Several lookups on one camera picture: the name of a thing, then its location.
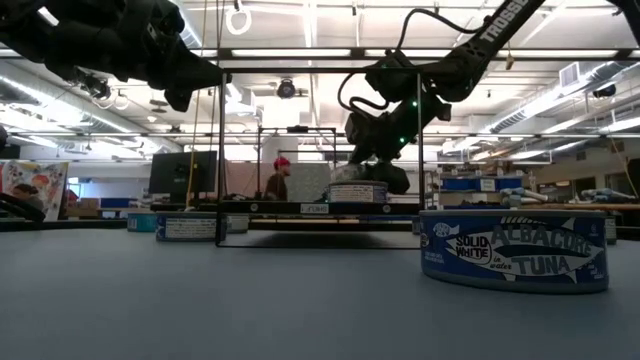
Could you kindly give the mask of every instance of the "tuna can label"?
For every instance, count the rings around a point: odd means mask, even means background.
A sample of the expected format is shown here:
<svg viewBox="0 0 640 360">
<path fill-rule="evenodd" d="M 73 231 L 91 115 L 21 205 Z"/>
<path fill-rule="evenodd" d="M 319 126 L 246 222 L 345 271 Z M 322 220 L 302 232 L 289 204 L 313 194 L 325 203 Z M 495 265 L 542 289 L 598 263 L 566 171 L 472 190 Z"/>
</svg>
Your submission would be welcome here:
<svg viewBox="0 0 640 360">
<path fill-rule="evenodd" d="M 603 218 L 429 216 L 422 221 L 428 230 L 421 234 L 423 268 L 551 283 L 608 276 Z"/>
</svg>

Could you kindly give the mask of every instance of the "table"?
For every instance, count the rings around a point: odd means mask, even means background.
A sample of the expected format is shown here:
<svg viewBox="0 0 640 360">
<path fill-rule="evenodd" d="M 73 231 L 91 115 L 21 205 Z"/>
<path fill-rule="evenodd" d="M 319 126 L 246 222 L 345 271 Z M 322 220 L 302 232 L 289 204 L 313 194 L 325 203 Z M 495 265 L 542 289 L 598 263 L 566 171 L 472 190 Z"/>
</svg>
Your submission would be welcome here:
<svg viewBox="0 0 640 360">
<path fill-rule="evenodd" d="M 640 354 L 640 243 L 609 249 L 610 291 L 541 296 L 430 279 L 417 250 L 217 249 L 125 230 L 0 236 L 2 359 Z"/>
</svg>

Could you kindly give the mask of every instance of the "blue tuna can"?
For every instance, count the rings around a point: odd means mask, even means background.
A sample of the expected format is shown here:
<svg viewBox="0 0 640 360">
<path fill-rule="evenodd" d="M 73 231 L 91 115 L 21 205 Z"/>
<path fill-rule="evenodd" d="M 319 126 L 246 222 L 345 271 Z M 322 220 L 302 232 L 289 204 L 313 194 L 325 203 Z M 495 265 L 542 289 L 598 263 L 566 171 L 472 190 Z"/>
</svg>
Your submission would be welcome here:
<svg viewBox="0 0 640 360">
<path fill-rule="evenodd" d="M 580 294 L 609 286 L 605 213 L 421 211 L 422 271 L 507 291 Z"/>
<path fill-rule="evenodd" d="M 156 214 L 151 212 L 127 213 L 127 231 L 129 232 L 155 232 Z"/>
<path fill-rule="evenodd" d="M 386 203 L 387 183 L 379 181 L 340 181 L 329 184 L 329 202 Z"/>
<path fill-rule="evenodd" d="M 156 240 L 170 242 L 216 241 L 216 213 L 158 212 Z M 226 236 L 227 219 L 223 216 L 220 241 Z"/>
</svg>

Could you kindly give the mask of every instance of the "cardboard box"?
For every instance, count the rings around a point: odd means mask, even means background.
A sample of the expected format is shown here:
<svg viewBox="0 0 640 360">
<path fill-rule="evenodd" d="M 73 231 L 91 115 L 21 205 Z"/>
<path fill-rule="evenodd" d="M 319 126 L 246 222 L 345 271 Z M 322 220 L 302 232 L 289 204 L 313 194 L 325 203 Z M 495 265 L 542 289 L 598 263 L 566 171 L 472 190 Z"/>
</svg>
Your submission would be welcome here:
<svg viewBox="0 0 640 360">
<path fill-rule="evenodd" d="M 81 209 L 98 209 L 100 207 L 100 199 L 98 198 L 82 198 L 78 203 Z"/>
</svg>

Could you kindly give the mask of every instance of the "pole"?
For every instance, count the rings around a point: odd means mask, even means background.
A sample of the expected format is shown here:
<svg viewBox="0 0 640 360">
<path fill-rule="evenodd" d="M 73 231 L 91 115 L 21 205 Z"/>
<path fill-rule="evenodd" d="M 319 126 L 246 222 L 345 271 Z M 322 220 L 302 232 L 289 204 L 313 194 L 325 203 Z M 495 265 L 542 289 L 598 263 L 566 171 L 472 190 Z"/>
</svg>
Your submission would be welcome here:
<svg viewBox="0 0 640 360">
<path fill-rule="evenodd" d="M 228 74 L 225 72 L 222 74 L 222 84 L 220 85 L 223 88 L 218 92 L 220 94 L 220 130 L 218 137 L 218 206 L 216 210 L 216 246 L 220 245 L 220 241 L 222 239 L 222 221 L 223 221 L 223 192 L 224 192 L 224 181 L 225 181 L 225 157 L 224 157 L 224 113 L 225 113 L 225 103 L 226 99 L 224 96 L 224 84 L 227 83 Z"/>
<path fill-rule="evenodd" d="M 416 76 L 417 80 L 417 98 L 418 103 L 418 180 L 419 194 L 420 194 L 420 211 L 424 210 L 424 134 L 422 131 L 422 76 L 420 73 Z"/>
</svg>

